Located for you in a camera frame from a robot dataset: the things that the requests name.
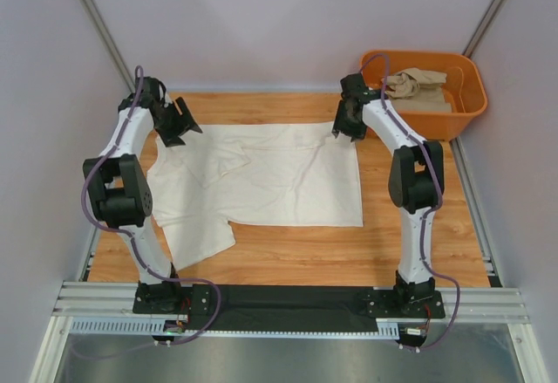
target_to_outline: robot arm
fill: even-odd
[[[434,283],[432,274],[425,268],[421,258],[420,230],[426,215],[423,245],[425,261],[430,263],[432,219],[435,213],[430,208],[438,203],[438,197],[428,169],[416,169],[415,162],[424,166],[425,160],[409,133],[425,145],[443,191],[442,147],[439,142],[426,141],[414,133],[389,100],[382,103],[380,91],[366,86],[362,74],[347,76],[342,79],[341,86],[342,100],[337,109],[333,133],[337,136],[341,132],[353,140],[361,140],[366,135],[366,127],[369,127],[376,132],[393,157],[388,188],[391,200],[401,215],[402,245],[396,287],[400,285],[402,292],[408,296],[407,302],[428,298],[434,292]]]
[[[117,150],[92,177],[88,194],[94,216],[106,222],[109,228],[131,232],[135,239],[133,250],[131,237],[121,234],[139,270],[139,280],[143,284],[160,284],[161,281],[142,267],[141,261],[150,270],[162,277],[176,277],[174,267],[160,248],[153,230],[151,213],[153,201],[147,186],[138,155],[145,145],[147,135],[157,131],[167,147],[184,145],[180,138],[188,130],[201,133],[199,126],[186,107],[183,99],[176,105],[170,99],[165,86],[155,78],[145,78],[138,106],[129,116],[133,96],[124,99],[119,106],[119,122],[114,134],[101,155],[106,154],[122,134]],[[122,126],[127,117],[130,121],[126,130]],[[85,177],[99,159],[84,162]],[[113,187],[115,179],[121,178],[122,185]]]

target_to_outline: wooden table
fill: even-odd
[[[199,124],[312,123],[335,117],[338,94],[182,93]],[[140,158],[157,159],[152,133]],[[465,287],[489,286],[452,153],[444,143],[446,191],[435,215],[432,264]],[[363,228],[264,227],[233,224],[236,245],[180,271],[218,284],[392,285],[400,255],[400,221],[387,191],[391,156],[376,137],[357,144]],[[170,256],[162,230],[162,249]],[[133,282],[138,271],[128,249],[103,233],[89,281]],[[451,286],[438,280],[440,286]]]

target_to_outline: black mounting plate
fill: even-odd
[[[211,329],[231,332],[376,332],[360,298],[362,287],[219,285],[222,305]],[[209,307],[200,301],[209,300]],[[200,329],[215,309],[214,290],[195,284],[191,329]]]
[[[426,305],[430,309],[432,319],[446,317],[442,295],[439,291],[435,291],[432,298],[401,304],[399,295],[392,289],[371,290],[366,295],[366,301],[368,302],[368,315],[373,318],[427,319]]]
[[[188,314],[186,301],[192,297],[192,287],[177,283],[139,284],[132,312],[140,315]]]

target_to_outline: fabric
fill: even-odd
[[[153,216],[174,265],[229,248],[228,222],[270,226],[362,226],[355,145],[332,123],[201,126],[166,148],[147,172]]]
[[[450,113],[441,86],[446,82],[443,72],[423,71],[416,67],[405,69],[385,80],[385,94],[397,111]]]

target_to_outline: crumpled cloth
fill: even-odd
[[[180,270],[235,243],[228,222],[363,225],[357,150],[331,122],[201,126],[147,172],[153,216]]]
[[[385,94],[397,111],[450,113],[441,86],[446,82],[443,72],[405,69],[385,79]]]

